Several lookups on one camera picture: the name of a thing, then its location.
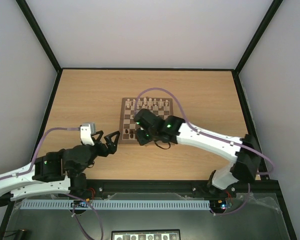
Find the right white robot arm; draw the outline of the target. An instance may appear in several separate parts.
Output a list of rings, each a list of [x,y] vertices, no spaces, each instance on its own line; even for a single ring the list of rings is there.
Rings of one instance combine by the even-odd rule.
[[[257,142],[251,135],[240,138],[218,134],[177,116],[163,119],[148,109],[140,110],[133,120],[139,126],[136,139],[141,146],[150,142],[187,145],[226,159],[228,165],[214,170],[206,184],[214,196],[219,196],[232,184],[252,184],[256,179],[261,157],[256,149]]]

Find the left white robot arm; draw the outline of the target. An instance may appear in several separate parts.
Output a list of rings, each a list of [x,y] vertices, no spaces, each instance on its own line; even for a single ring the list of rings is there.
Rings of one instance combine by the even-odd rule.
[[[95,164],[97,157],[107,157],[117,151],[120,132],[106,136],[97,131],[93,145],[81,144],[73,148],[49,152],[19,169],[0,174],[0,207],[20,199],[48,194],[70,194],[91,199],[84,171]]]

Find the wooden chess board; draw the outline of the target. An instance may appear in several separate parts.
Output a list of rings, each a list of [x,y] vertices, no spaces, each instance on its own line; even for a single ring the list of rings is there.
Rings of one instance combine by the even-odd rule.
[[[120,111],[120,122],[119,122],[119,131],[120,131],[120,139],[118,141],[119,144],[125,144],[125,145],[138,145],[136,139],[136,130],[139,128],[139,126],[134,121],[134,115],[141,109],[147,109],[147,108],[141,108],[136,109],[137,103],[134,105],[134,110],[127,110],[122,105],[121,101],[121,111]],[[154,113],[156,116],[161,117],[162,119],[166,119],[168,116],[173,115],[173,110],[171,111],[163,111],[163,110],[150,110],[152,113]],[[130,130],[133,130],[133,138],[130,138]]]

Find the white chess pieces row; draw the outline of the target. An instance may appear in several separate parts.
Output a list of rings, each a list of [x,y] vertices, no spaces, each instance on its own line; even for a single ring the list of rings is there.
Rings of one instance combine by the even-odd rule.
[[[125,110],[134,110],[135,103],[137,105],[136,109],[146,108],[148,110],[154,111],[172,111],[173,110],[173,100],[171,98],[159,98],[159,97],[144,97],[138,100],[133,97],[122,98],[122,105]]]

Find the black aluminium frame rail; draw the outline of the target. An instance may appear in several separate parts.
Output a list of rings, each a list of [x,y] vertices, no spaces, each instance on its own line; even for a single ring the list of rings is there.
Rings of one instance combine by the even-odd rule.
[[[219,190],[209,184],[207,180],[72,180],[69,183],[53,182],[33,184],[12,190],[13,201],[49,194],[71,194],[76,197],[105,199],[114,194],[177,194],[182,197],[204,198],[206,200],[225,199],[234,197],[238,193],[246,193],[250,189],[253,193],[281,194],[277,180],[256,180],[248,186],[237,182],[225,190]]]

